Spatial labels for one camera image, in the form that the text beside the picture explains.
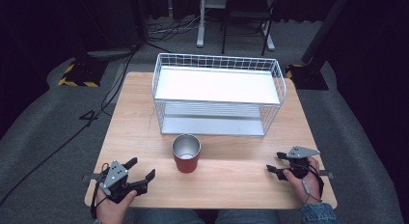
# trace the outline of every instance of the table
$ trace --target table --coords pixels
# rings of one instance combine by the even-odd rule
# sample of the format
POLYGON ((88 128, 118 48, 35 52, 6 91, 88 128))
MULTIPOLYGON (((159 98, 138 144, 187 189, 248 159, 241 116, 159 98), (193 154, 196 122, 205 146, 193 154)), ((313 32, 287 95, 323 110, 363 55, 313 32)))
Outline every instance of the table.
MULTIPOLYGON (((197 47, 203 47, 205 45, 205 8, 224 9, 225 6, 226 0, 201 0, 201 20, 199 23, 198 40, 196 42, 197 47)), ((262 25, 264 35, 267 33, 267 26, 266 24, 262 25)), ((276 48, 270 34, 268 34, 267 48, 270 51, 276 48)))
MULTIPOLYGON (((264 137, 197 135, 202 143, 198 168, 190 174, 177 170, 171 144, 176 135, 162 135, 153 105, 151 72, 130 72, 108 128, 95 173, 103 163, 126 163, 138 157, 129 170, 129 182, 142 180, 152 169, 156 177, 149 192, 131 207, 187 209, 296 209, 301 202, 288 182, 279 181, 266 164, 284 168, 276 152, 293 145, 316 149, 295 88, 286 79, 287 94, 281 110, 264 137)), ((324 169, 319 155, 320 169, 324 169)), ((322 200, 337 206, 327 177, 322 200)), ((95 182, 89 185, 85 203, 92 201, 95 182)))

